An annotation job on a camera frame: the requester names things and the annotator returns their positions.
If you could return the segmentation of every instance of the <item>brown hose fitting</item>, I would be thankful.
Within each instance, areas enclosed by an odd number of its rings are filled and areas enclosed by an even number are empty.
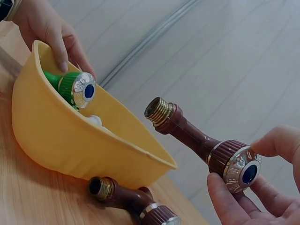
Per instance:
[[[120,186],[109,177],[93,177],[89,181],[89,193],[106,205],[134,211],[141,225],[180,225],[180,218],[168,207],[153,200],[148,188],[132,190]]]
[[[153,99],[145,110],[145,117],[156,131],[171,134],[193,150],[209,167],[218,173],[231,193],[251,186],[259,175],[261,158],[247,144],[218,141],[201,132],[184,116],[182,109],[161,97]]]

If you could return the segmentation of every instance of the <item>wooden table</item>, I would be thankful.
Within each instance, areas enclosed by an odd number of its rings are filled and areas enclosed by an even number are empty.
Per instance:
[[[126,211],[103,208],[88,196],[87,181],[49,171],[25,155],[12,131],[11,96],[29,50],[18,28],[6,22],[0,24],[0,47],[1,225],[136,225]],[[167,177],[151,190],[183,225],[208,224]]]

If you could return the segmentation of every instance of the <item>threaded brass fitting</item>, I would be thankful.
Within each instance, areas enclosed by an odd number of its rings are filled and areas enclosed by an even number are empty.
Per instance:
[[[98,200],[106,200],[113,193],[113,182],[106,177],[93,177],[90,179],[88,186],[88,191],[90,194],[95,196]]]
[[[153,123],[153,126],[158,127],[162,125],[167,118],[174,112],[172,103],[168,103],[161,97],[153,99],[145,110],[145,117]]]

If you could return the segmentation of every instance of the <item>metal strip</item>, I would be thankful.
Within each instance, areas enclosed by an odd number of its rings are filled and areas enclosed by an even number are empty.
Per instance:
[[[100,82],[100,86],[107,90],[121,74],[152,44],[155,43],[168,29],[173,26],[182,16],[191,10],[200,0],[190,0],[180,6],[158,26],[153,28],[134,48],[125,56],[117,66]]]

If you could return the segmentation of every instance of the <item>yellow bowl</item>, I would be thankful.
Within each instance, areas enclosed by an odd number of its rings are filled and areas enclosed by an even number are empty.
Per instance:
[[[32,49],[14,85],[12,123],[19,145],[36,163],[85,180],[109,176],[128,188],[149,186],[177,168],[149,130],[100,86],[88,107],[75,111],[43,73],[63,75],[51,48],[35,41]],[[79,70],[69,64],[73,71]],[[85,117],[90,115],[113,134],[93,125]]]

